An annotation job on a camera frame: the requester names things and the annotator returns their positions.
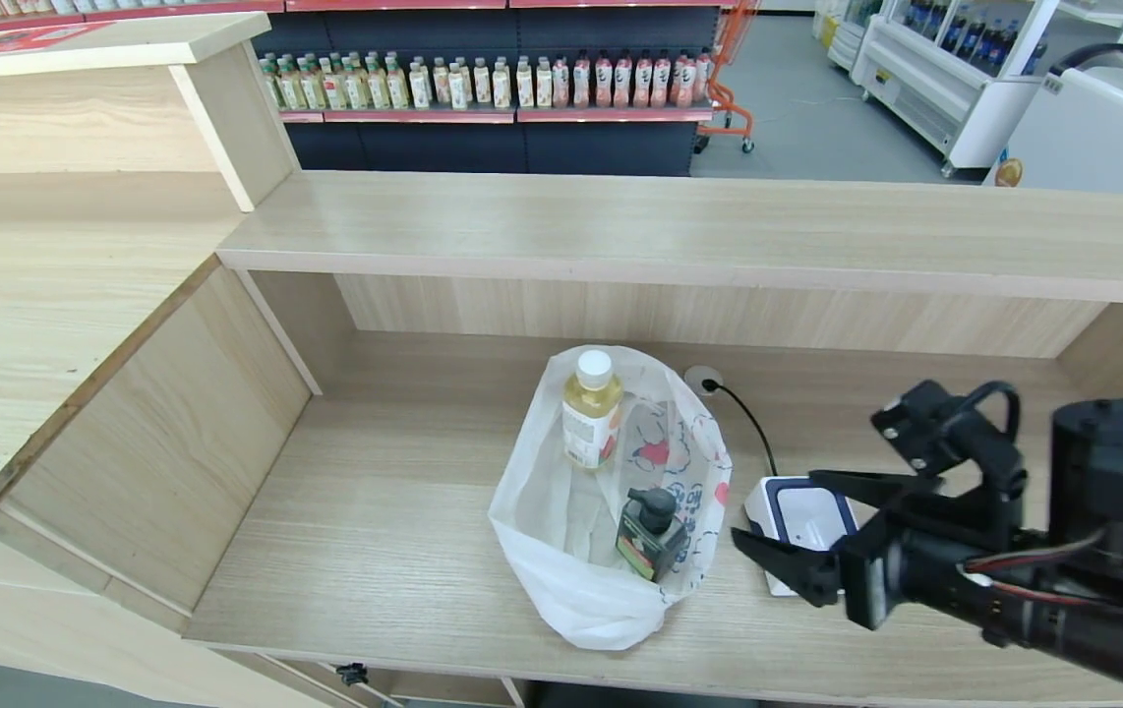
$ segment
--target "white plastic bag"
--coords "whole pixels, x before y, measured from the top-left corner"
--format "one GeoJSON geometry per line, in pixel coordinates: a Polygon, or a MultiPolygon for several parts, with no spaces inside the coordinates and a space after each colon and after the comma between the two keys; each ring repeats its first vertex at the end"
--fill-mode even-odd
{"type": "Polygon", "coordinates": [[[562,444],[562,391],[579,354],[549,358],[486,516],[535,608],[581,650],[627,650],[659,630],[714,561],[731,457],[719,426],[686,382],[641,351],[596,346],[614,363],[624,398],[608,470],[573,471],[562,444]],[[688,542],[660,583],[614,550],[628,489],[675,494],[688,542]]]}

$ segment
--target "orange shopping cart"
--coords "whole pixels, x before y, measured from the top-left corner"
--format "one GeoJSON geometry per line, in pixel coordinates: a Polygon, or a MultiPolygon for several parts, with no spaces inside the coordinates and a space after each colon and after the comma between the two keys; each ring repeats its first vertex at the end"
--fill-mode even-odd
{"type": "Polygon", "coordinates": [[[737,60],[737,52],[740,51],[741,42],[746,40],[749,33],[750,22],[754,22],[758,13],[758,0],[737,0],[736,4],[724,6],[720,10],[719,30],[715,33],[714,69],[711,75],[706,76],[706,91],[710,93],[711,105],[716,112],[723,114],[723,127],[704,125],[697,127],[697,144],[693,151],[701,153],[710,143],[711,135],[739,135],[740,151],[752,153],[755,151],[755,116],[737,105],[737,93],[719,83],[719,75],[723,67],[731,66],[737,60]],[[731,116],[737,114],[746,120],[746,127],[731,126],[731,116]]]}

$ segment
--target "store floor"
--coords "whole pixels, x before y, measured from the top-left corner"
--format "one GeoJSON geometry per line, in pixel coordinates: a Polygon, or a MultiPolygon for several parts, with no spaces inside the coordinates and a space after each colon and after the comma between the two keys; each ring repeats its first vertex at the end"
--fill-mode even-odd
{"type": "MultiPolygon", "coordinates": [[[[740,136],[715,135],[692,157],[693,176],[948,181],[937,149],[876,100],[858,99],[862,90],[811,36],[811,18],[772,15],[754,22],[720,81],[755,114],[756,148],[746,155],[740,136]]],[[[984,170],[961,171],[949,181],[984,178],[984,170]]]]}

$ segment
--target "white bottle cap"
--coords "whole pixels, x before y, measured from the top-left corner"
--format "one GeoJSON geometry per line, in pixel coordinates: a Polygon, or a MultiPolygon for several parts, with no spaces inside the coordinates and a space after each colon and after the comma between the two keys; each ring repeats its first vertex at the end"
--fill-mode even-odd
{"type": "Polygon", "coordinates": [[[579,366],[576,367],[579,375],[579,385],[587,390],[605,389],[614,374],[614,363],[610,360],[610,354],[601,350],[587,350],[579,355],[579,366]]]}

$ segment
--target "checkout counter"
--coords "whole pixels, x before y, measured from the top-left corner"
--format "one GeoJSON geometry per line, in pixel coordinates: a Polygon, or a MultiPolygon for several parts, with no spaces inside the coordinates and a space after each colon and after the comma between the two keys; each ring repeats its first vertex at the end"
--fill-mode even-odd
{"type": "MultiPolygon", "coordinates": [[[[0,54],[0,663],[202,705],[524,705],[537,680],[1123,705],[929,609],[869,633],[773,599],[728,538],[650,639],[577,650],[486,519],[545,360],[615,341],[719,367],[786,474],[904,471],[874,409],[1014,382],[1044,524],[1050,412],[1123,396],[1123,197],[304,173],[266,27],[0,54]]],[[[711,408],[742,525],[763,447],[711,408]]]]}

